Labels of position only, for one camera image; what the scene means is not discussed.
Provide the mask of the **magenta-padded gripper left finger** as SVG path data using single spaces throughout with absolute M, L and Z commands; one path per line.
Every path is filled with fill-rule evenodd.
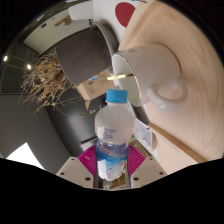
M 91 146 L 78 157 L 69 157 L 57 176 L 84 188 L 97 188 L 96 146 Z

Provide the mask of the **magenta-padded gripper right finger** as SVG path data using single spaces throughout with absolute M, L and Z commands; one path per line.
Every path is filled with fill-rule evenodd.
M 130 145 L 126 166 L 126 187 L 140 188 L 165 177 L 167 173 L 153 156 L 145 156 Z

